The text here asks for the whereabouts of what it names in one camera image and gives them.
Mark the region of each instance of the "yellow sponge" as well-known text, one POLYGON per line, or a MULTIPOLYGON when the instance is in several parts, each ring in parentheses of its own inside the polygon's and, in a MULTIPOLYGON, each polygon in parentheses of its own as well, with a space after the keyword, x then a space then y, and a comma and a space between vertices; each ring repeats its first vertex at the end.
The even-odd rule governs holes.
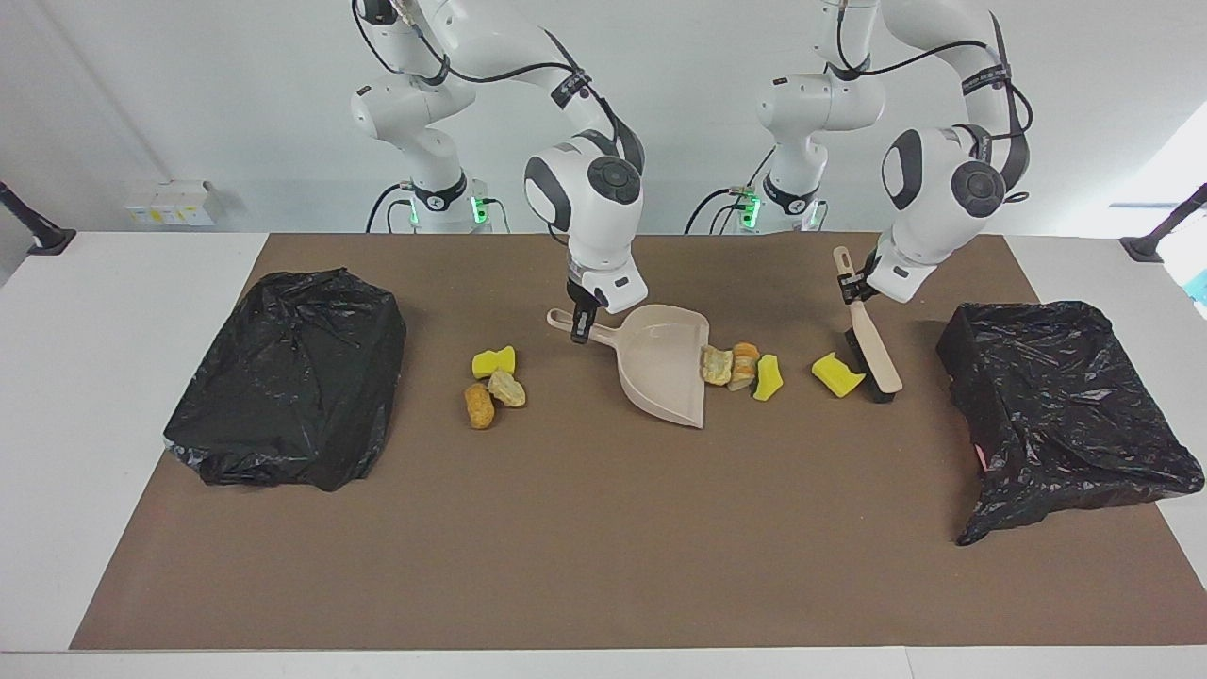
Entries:
POLYGON ((754 388, 754 400, 765 402, 783 387, 780 375, 780 358, 775 355, 763 355, 758 361, 758 386, 754 388))
POLYGON ((497 352, 483 352, 473 357, 471 370, 473 370, 474 380, 485 380, 496 370, 515 375, 515 349, 508 346, 497 352))
POLYGON ((846 368, 846 364, 838 361, 838 357, 833 352, 828 357, 818 359, 814 364, 814 377, 822 381, 822 385, 829 387, 830 392, 839 399, 845 398, 855 388, 863 382, 867 375, 856 375, 851 373, 851 369, 846 368))

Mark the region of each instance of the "black stand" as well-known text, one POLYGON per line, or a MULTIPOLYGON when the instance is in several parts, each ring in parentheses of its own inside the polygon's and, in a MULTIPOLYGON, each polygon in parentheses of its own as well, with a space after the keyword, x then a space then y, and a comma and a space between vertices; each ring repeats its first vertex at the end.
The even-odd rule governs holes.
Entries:
POLYGON ((1161 258, 1161 254, 1156 253, 1156 245, 1162 238, 1173 233, 1173 229, 1179 223, 1195 213, 1205 203, 1207 203, 1207 183, 1200 186, 1199 191, 1195 191, 1195 194, 1190 199, 1178 205, 1153 233, 1143 238, 1120 238, 1119 241, 1124 244, 1124 250, 1127 250, 1127 253, 1137 262, 1162 263, 1165 259, 1161 258))
POLYGON ((4 206, 8 207, 8 211, 16 215, 34 234, 34 246, 29 248, 30 254, 58 254, 75 238, 74 228, 59 228, 54 222, 22 201, 2 181, 0 181, 0 203, 4 203, 4 206))

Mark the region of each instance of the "dustpan handle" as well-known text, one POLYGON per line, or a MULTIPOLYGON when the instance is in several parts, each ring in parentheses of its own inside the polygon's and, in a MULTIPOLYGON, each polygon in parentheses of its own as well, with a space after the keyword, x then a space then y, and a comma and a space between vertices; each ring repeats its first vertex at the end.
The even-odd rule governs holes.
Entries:
MULTIPOLYGON (((570 332, 573 328, 575 316, 570 311, 564 311, 561 309, 549 309, 546 314, 544 320, 556 327, 558 329, 565 329, 570 332)), ((591 326, 590 334, 588 334, 594 341, 600 345, 607 345, 608 347, 616 349, 616 329, 600 323, 591 326)))

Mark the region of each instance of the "food scrap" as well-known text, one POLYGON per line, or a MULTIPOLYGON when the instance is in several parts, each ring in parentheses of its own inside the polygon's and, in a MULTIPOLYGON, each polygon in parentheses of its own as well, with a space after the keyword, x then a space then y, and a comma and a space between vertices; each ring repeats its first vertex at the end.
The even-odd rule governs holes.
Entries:
POLYGON ((734 370, 733 377, 729 381, 729 391, 737 392, 740 390, 746 390, 750 387, 757 375, 757 365, 759 359, 758 347, 751 345, 750 343, 739 343, 734 345, 734 370))
POLYGON ((716 347, 704 349, 704 365, 700 374, 709 385, 724 387, 729 385, 734 370, 734 353, 722 352, 716 347))
POLYGON ((509 409, 519 409, 527 403, 527 396, 524 394, 524 387, 505 370, 496 370, 490 376, 490 384, 486 385, 486 391, 490 392, 490 396, 497 399, 498 403, 509 409))
POLYGON ((470 412, 470 427, 482 431, 495 422, 495 404, 480 382, 465 391, 465 406, 470 412))

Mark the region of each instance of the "black cable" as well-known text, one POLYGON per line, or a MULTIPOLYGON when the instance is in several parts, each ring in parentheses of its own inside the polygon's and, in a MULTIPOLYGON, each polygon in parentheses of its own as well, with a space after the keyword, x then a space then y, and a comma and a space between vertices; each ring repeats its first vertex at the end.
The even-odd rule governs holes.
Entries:
MULTIPOLYGON (((410 206, 410 200, 403 198, 402 200, 395 200, 393 203, 390 203, 390 205, 386 206, 386 209, 385 209, 385 229, 389 230, 390 233, 393 233, 393 222, 391 221, 391 218, 392 218, 392 215, 393 215, 393 207, 396 205, 407 205, 407 206, 410 206)), ((415 226, 414 224, 412 224, 410 230, 412 232, 415 230, 415 226)))
MULTIPOLYGON (((553 31, 544 30, 544 34, 549 36, 549 41, 558 48, 558 52, 561 52, 561 55, 566 58, 566 62, 573 69, 573 72, 583 71, 582 66, 578 65, 578 60, 575 59, 575 55, 570 53, 570 49, 566 49, 566 46, 558 40, 558 36, 554 35, 553 31)), ((617 117, 616 111, 612 110, 612 105, 607 103, 607 99, 601 96, 589 82, 584 83, 583 87, 591 93, 595 101, 599 103, 601 109, 604 109, 604 115, 607 116, 607 121, 612 123, 612 144, 616 144, 620 139, 620 119, 617 117)))
POLYGON ((990 141, 996 141, 998 139, 1014 139, 1015 136, 1022 136, 1024 134, 1027 133, 1028 129, 1031 129, 1032 123, 1036 122, 1036 109, 1031 105, 1031 100, 1027 99, 1027 95, 1024 94, 1021 89, 1019 89, 1018 87, 1015 87, 1014 82, 1011 82, 1009 80, 1005 81, 1005 88, 1007 88, 1007 92, 1009 93, 1010 96, 1018 96, 1019 100, 1022 101, 1022 107, 1026 109, 1026 111, 1027 111, 1027 124, 1022 125, 1022 128, 1019 129, 1018 131, 1009 131, 1007 134, 995 134, 995 135, 992 135, 992 136, 989 137, 990 141))
POLYGON ((718 198, 721 195, 724 195, 725 193, 729 193, 728 188, 718 188, 712 193, 709 193, 704 198, 704 200, 700 200, 700 204, 695 206, 695 210, 692 212, 692 216, 688 217, 687 219, 687 227, 683 229, 683 235, 692 233, 692 224, 695 223, 695 217, 700 216, 700 211, 704 210, 704 206, 711 203, 713 198, 718 198))
POLYGON ((502 210, 503 212, 503 228, 507 229, 507 233, 512 232, 512 222, 507 219, 507 205, 505 205, 502 200, 500 200, 498 198, 483 198, 482 204, 498 205, 498 209, 502 210))
POLYGON ((558 244, 561 245, 562 247, 568 247, 570 246, 570 240, 562 240, 561 238, 558 238, 558 234, 553 230, 553 224, 552 223, 546 222, 544 224, 549 228, 549 238, 553 238, 554 240, 556 240, 558 244))
MULTIPOLYGON (((922 59, 925 59, 927 57, 933 57, 933 55, 938 54, 939 52, 944 52, 944 51, 947 51, 947 49, 954 49, 956 47, 979 47, 981 49, 985 49, 986 52, 990 51, 989 45, 986 45, 986 43, 984 43, 984 42, 981 42, 979 40, 958 40, 956 42, 949 42, 949 43, 943 45, 940 47, 935 47, 934 49, 927 49, 926 52, 922 52, 921 54, 917 54, 915 57, 911 57, 909 59, 905 59, 904 62, 893 64, 891 66, 885 66, 882 69, 875 69, 875 70, 864 71, 864 70, 859 70, 859 66, 851 65, 851 62, 847 60, 846 54, 842 52, 842 21, 845 18, 846 18, 846 10, 839 10, 839 12, 838 12, 838 57, 839 57, 839 59, 841 59, 842 65, 849 71, 853 72, 856 75, 856 77, 861 77, 861 76, 865 76, 865 75, 880 75, 880 74, 886 74, 888 71, 894 71, 897 69, 905 68, 905 66, 908 66, 910 64, 915 64, 917 62, 921 62, 922 59)), ((1018 96, 1018 99, 1020 101, 1022 101, 1024 107, 1027 110, 1027 124, 1022 125, 1022 128, 1019 129, 1019 130, 1011 130, 1011 131, 1005 133, 1005 134, 995 134, 995 135, 992 135, 992 136, 989 137, 990 141, 996 141, 996 140, 1002 140, 1002 139, 1014 139, 1016 136, 1022 136, 1024 134, 1027 133, 1027 130, 1031 129, 1032 123, 1036 122, 1036 110, 1034 110, 1034 107, 1031 105, 1031 101, 1027 99, 1027 95, 1024 94, 1021 89, 1019 89, 1018 87, 1015 87, 1014 82, 1011 82, 1009 80, 1009 76, 1007 76, 1007 78, 1005 78, 1005 88, 1007 88, 1007 95, 1008 96, 1011 96, 1011 98, 1018 96)))
POLYGON ((520 66, 518 69, 513 69, 507 72, 501 72, 498 75, 492 75, 488 77, 472 76, 454 69, 451 64, 449 64, 448 54, 441 54, 439 52, 437 52, 436 47, 432 46, 431 41, 427 40, 427 36, 424 35, 424 31, 419 30, 418 27, 415 28, 415 35, 418 35, 419 40, 424 42, 424 47, 427 47, 427 51, 431 52, 432 58, 435 58, 437 62, 441 62, 442 64, 445 64, 450 74, 457 76, 459 78, 466 82, 477 82, 477 83, 500 82, 503 80, 511 80, 515 76, 524 75, 527 72, 538 71, 541 69, 562 69, 570 72, 575 72, 575 69, 566 64, 559 62, 542 62, 540 64, 529 64, 526 66, 520 66))
MULTIPOLYGON (((721 218, 721 215, 723 212, 725 212, 725 211, 734 212, 736 210, 737 210, 737 207, 735 207, 734 205, 722 205, 721 209, 717 210, 717 213, 712 215, 712 223, 709 224, 709 235, 712 235, 716 232, 716 229, 717 229, 717 219, 721 218)), ((725 232, 724 227, 721 228, 721 232, 722 233, 725 232)))
POLYGON ((395 191, 402 191, 402 189, 404 189, 404 185, 391 183, 389 188, 386 188, 385 191, 381 192, 380 195, 378 195, 377 201, 373 203, 373 209, 369 210, 369 218, 368 221, 365 222, 365 233, 371 233, 373 230, 373 219, 377 218, 377 211, 378 209, 381 207, 381 203, 385 201, 386 195, 393 193, 395 191))
POLYGON ((846 68, 846 70, 853 72, 857 76, 880 75, 880 74, 886 74, 888 71, 894 71, 897 69, 903 69, 903 68, 905 68, 905 66, 908 66, 910 64, 921 62, 922 59, 925 59, 927 57, 933 57, 933 55, 938 54, 939 52, 945 52, 947 49, 955 49, 956 47, 980 47, 981 49, 989 49, 989 45, 985 45, 984 42, 981 42, 979 40, 958 40, 956 42, 949 42, 949 43, 943 45, 940 47, 935 47, 934 49, 927 49, 926 52, 922 52, 921 54, 917 54, 916 57, 905 59, 904 62, 900 62, 898 64, 893 64, 891 66, 886 66, 886 68, 876 69, 876 70, 870 70, 870 71, 863 71, 863 70, 859 70, 859 66, 851 65, 851 62, 847 60, 846 54, 842 52, 842 19, 844 18, 846 18, 846 10, 839 10, 839 12, 838 12, 838 58, 842 60, 842 65, 846 68))
MULTIPOLYGON (((763 171, 763 168, 766 166, 766 162, 771 159, 771 156, 775 153, 775 148, 776 148, 775 146, 771 146, 771 150, 766 152, 766 156, 763 156, 763 162, 759 163, 758 166, 754 169, 754 174, 751 175, 751 178, 750 181, 746 182, 746 186, 754 186, 754 180, 758 178, 758 172, 763 171)), ((736 211, 739 205, 741 205, 741 201, 742 198, 741 195, 739 195, 737 198, 734 199, 734 204, 730 205, 730 207, 733 207, 734 211, 736 211)), ((725 229, 729 228, 729 217, 731 216, 734 216, 734 212, 729 212, 728 215, 725 215, 725 223, 721 224, 721 233, 724 233, 725 229)))
POLYGON ((365 24, 361 22, 361 14, 360 12, 356 11, 356 0, 352 0, 352 21, 356 22, 356 28, 361 30, 361 37, 365 39, 365 45, 367 45, 369 52, 373 52, 373 55, 377 57, 378 63, 381 64, 381 68, 384 68, 390 72, 401 75, 402 71, 391 69, 390 64, 385 63, 385 59, 381 58, 381 53, 377 51, 377 47, 373 46, 373 41, 369 40, 369 34, 365 30, 365 24))

